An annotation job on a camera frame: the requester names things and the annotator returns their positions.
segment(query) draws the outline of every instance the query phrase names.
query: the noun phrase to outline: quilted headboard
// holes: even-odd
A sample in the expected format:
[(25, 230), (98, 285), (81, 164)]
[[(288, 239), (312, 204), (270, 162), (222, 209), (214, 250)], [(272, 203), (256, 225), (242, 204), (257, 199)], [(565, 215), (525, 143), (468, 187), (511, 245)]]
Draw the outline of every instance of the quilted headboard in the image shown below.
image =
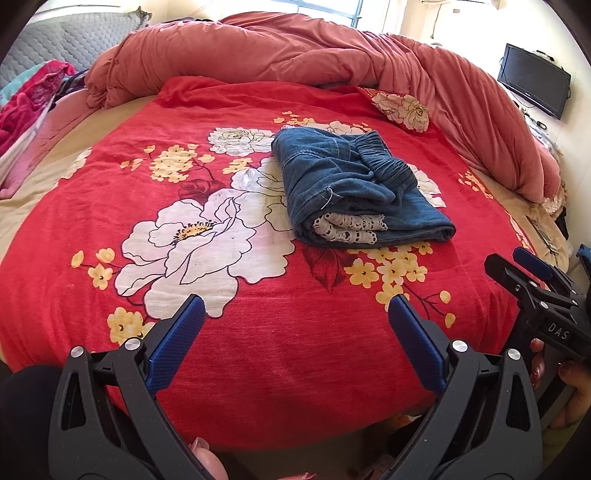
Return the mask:
[(151, 17), (138, 8), (129, 13), (89, 12), (29, 24), (0, 66), (0, 88), (47, 60), (67, 61), (78, 71), (88, 69), (101, 53), (130, 31), (146, 26)]

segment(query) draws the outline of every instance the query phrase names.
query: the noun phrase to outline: red floral blanket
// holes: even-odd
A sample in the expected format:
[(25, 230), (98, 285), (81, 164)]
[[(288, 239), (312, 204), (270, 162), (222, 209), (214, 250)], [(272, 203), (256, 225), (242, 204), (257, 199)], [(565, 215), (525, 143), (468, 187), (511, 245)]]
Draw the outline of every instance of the red floral blanket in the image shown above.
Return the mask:
[[(270, 154), (287, 124), (377, 130), (456, 236), (363, 250), (295, 241)], [(209, 320), (158, 396), (176, 428), (233, 449), (311, 443), (430, 399), (388, 326), (396, 294), (451, 338), (499, 351), (517, 308), (483, 262), (520, 245), (413, 98), (178, 77), (24, 222), (0, 266), (0, 343), (13, 368), (61, 364), (74, 345), (145, 335), (197, 293)]]

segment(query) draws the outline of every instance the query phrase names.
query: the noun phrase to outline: metal screw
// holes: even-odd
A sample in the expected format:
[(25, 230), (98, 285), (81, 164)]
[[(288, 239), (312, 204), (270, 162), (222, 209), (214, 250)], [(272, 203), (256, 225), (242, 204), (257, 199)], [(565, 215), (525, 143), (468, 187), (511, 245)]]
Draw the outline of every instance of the metal screw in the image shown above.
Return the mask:
[(130, 338), (125, 342), (125, 348), (127, 350), (137, 350), (141, 344), (142, 342), (139, 338)]
[(465, 352), (468, 350), (468, 344), (466, 342), (464, 342), (463, 340), (455, 340), (452, 343), (452, 348), (456, 352)]
[(83, 353), (84, 353), (84, 347), (79, 345), (79, 346), (75, 346), (72, 349), (72, 351), (70, 352), (70, 355), (74, 358), (78, 358)]
[(514, 348), (510, 348), (507, 352), (507, 355), (509, 355), (509, 358), (512, 358), (513, 360), (519, 360), (521, 358), (519, 351), (515, 350)]

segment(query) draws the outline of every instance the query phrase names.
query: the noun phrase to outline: wall-mounted tv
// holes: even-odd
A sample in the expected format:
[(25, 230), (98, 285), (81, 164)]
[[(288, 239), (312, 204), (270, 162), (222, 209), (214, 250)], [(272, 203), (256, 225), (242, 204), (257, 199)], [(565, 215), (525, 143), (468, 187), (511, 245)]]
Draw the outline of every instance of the wall-mounted tv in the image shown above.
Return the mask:
[(498, 80), (547, 114), (562, 117), (570, 75), (552, 62), (507, 44)]

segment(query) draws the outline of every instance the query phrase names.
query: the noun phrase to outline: teal fabric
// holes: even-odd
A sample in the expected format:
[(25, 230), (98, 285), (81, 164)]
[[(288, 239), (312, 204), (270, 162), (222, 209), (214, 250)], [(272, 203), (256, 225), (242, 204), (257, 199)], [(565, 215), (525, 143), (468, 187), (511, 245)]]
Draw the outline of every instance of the teal fabric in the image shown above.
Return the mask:
[(40, 69), (43, 67), (47, 62), (40, 63), (39, 65), (35, 65), (30, 69), (20, 73), (14, 79), (6, 85), (2, 90), (0, 90), (0, 108), (6, 105), (10, 98), (15, 95), (24, 83), (33, 77)]

